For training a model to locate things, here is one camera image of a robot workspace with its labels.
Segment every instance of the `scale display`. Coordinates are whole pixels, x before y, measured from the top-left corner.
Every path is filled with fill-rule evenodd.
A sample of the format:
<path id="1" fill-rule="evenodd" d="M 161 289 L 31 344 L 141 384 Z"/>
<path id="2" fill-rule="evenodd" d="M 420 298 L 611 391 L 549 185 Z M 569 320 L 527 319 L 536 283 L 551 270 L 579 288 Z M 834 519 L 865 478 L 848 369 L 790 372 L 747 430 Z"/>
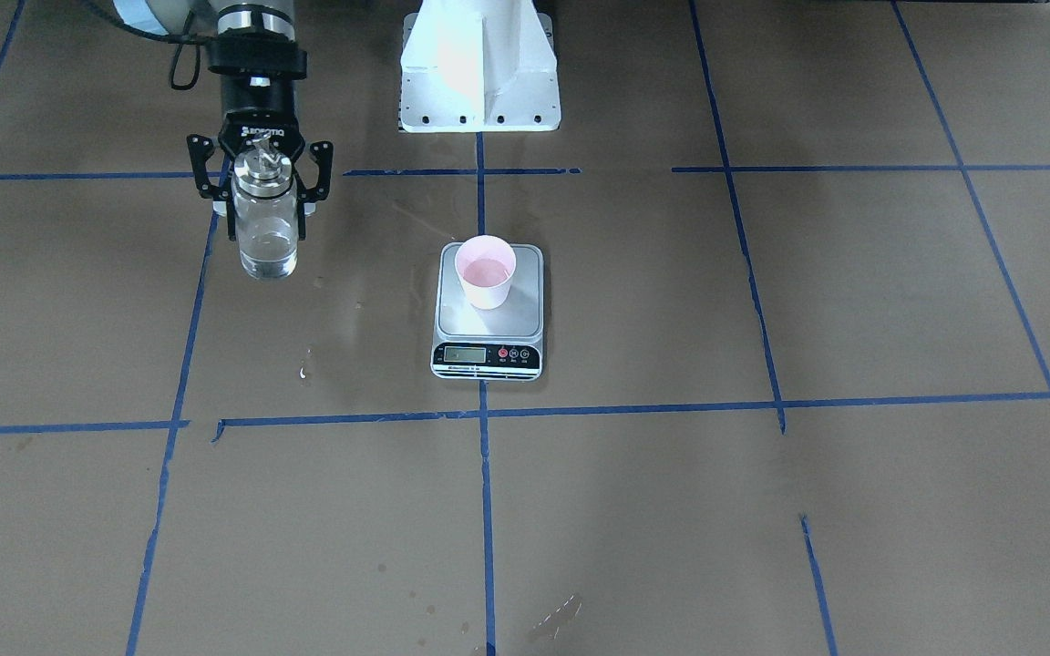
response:
<path id="1" fill-rule="evenodd" d="M 456 277 L 456 250 L 440 254 L 432 373 L 476 381 L 533 381 L 542 374 L 545 329 L 545 260 L 537 246 L 512 245 L 517 271 L 508 298 L 495 310 L 478 310 Z"/>

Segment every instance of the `scale control panel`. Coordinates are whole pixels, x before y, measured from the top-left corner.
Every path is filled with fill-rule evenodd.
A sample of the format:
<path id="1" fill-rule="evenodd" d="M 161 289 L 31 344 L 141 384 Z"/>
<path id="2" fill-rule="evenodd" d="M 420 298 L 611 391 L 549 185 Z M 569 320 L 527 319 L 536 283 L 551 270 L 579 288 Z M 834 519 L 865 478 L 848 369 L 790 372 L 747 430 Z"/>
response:
<path id="1" fill-rule="evenodd" d="M 443 342 L 432 354 L 432 371 L 442 378 L 532 381 L 542 374 L 542 354 L 525 344 Z"/>

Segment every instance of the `light blue object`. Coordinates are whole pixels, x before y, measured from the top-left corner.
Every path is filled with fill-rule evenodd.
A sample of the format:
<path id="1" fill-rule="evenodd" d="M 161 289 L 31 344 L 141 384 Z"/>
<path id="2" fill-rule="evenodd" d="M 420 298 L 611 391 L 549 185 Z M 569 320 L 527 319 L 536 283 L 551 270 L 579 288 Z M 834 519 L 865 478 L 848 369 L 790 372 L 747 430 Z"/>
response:
<path id="1" fill-rule="evenodd" d="M 121 14 L 125 24 L 150 34 L 168 34 L 146 0 L 112 0 L 112 4 L 116 4 L 116 12 Z"/>

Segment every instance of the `white metal bracket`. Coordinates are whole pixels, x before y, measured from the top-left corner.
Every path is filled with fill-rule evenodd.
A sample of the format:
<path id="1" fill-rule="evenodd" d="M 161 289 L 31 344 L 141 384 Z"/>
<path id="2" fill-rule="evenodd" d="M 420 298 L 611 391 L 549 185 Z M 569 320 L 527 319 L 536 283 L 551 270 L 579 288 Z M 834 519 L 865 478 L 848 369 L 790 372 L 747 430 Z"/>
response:
<path id="1" fill-rule="evenodd" d="M 562 124 L 553 21 L 530 0 L 424 0 L 404 19 L 405 132 L 545 132 Z"/>

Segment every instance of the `logo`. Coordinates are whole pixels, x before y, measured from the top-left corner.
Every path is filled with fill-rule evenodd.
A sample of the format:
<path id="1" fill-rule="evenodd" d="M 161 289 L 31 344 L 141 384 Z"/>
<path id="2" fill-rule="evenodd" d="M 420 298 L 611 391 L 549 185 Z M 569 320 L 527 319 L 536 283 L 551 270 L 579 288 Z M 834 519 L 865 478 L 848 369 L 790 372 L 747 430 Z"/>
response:
<path id="1" fill-rule="evenodd" d="M 249 128 L 249 126 L 242 126 L 242 136 L 249 136 L 251 134 L 268 134 L 270 136 L 287 136 L 287 131 L 282 128 Z"/>

